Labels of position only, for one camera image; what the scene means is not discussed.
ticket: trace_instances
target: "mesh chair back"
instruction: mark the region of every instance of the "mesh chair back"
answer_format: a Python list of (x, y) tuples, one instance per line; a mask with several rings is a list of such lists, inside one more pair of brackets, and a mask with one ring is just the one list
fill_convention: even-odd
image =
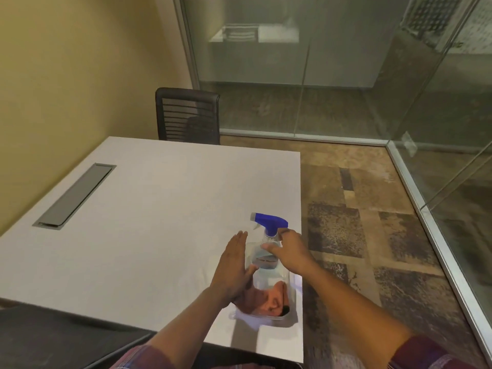
[(219, 95), (202, 90), (159, 88), (156, 91), (160, 140), (218, 145)]

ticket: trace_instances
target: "white table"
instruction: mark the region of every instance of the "white table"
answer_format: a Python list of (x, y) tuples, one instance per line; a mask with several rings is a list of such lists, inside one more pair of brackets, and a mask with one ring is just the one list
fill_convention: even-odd
[[(94, 163), (117, 167), (62, 229), (34, 227)], [(261, 240), (251, 212), (301, 231), (300, 184), (297, 152), (109, 137), (0, 238), (0, 297), (157, 331), (210, 283), (233, 234)], [(297, 318), (260, 326), (250, 350), (303, 361), (300, 281)], [(234, 311), (206, 342), (231, 345)]]

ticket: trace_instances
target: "plaid sleeve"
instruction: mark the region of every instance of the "plaid sleeve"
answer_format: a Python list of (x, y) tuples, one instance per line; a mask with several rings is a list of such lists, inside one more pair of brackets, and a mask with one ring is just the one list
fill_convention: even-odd
[(424, 335), (417, 335), (397, 349), (388, 369), (473, 369)]
[(175, 369), (175, 367), (161, 351), (145, 344), (128, 350), (111, 369)]

